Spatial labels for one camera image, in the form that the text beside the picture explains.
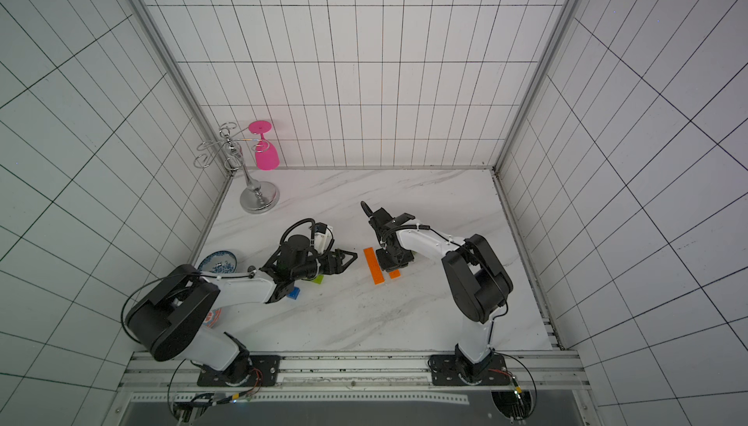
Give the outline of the orange lego brick bottom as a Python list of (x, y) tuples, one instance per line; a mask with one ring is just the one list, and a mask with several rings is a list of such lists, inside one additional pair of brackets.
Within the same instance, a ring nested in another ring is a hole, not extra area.
[(372, 265), (369, 269), (375, 285), (381, 285), (385, 282), (384, 274), (378, 265)]

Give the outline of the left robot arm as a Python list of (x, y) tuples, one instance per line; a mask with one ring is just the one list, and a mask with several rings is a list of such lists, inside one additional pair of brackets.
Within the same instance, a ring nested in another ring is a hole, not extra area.
[(182, 264), (156, 282), (143, 299), (121, 317), (132, 337), (157, 362), (186, 360), (202, 371), (201, 386), (255, 383), (259, 368), (235, 336), (205, 325), (212, 310), (242, 304), (270, 304), (290, 295), (298, 280), (345, 272), (355, 252), (335, 249), (332, 238), (292, 235), (261, 268), (245, 273), (200, 272)]

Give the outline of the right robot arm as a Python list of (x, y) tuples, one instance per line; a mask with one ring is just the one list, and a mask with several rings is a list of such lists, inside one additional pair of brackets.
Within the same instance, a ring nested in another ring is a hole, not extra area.
[(455, 354), (446, 357), (444, 379), (479, 385), (489, 369), (500, 369), (504, 358), (491, 346), (495, 311), (508, 308), (513, 291), (506, 272), (490, 243), (481, 235), (462, 238), (422, 224), (413, 215), (391, 216), (385, 209), (373, 211), (360, 203), (375, 232), (380, 248), (376, 260), (388, 273), (401, 270), (424, 256), (441, 265), (453, 301), (463, 314), (463, 327)]

